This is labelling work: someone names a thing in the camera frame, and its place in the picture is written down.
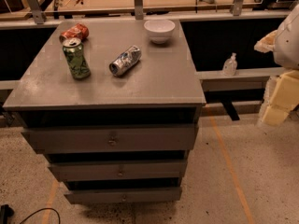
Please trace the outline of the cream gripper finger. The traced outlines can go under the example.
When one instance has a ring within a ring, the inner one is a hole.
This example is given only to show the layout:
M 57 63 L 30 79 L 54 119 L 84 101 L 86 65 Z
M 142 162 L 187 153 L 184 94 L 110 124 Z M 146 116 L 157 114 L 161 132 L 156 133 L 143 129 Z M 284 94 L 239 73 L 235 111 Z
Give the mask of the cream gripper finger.
M 268 35 L 264 36 L 261 40 L 259 40 L 255 45 L 254 49 L 262 52 L 262 53 L 267 53 L 269 51 L 274 50 L 274 45 L 275 45 L 275 37 L 276 37 L 277 31 L 274 30 Z
M 276 127 L 299 106 L 299 71 L 291 70 L 266 83 L 259 123 Z

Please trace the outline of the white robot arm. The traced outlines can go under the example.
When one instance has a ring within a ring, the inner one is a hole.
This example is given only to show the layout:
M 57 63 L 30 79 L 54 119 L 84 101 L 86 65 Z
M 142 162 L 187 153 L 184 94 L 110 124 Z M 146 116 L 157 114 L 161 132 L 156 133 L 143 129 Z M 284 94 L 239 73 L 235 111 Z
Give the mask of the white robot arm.
M 287 69 L 266 83 L 259 122 L 278 126 L 299 105 L 299 5 L 280 26 L 259 40 L 254 49 L 272 51 L 274 62 Z

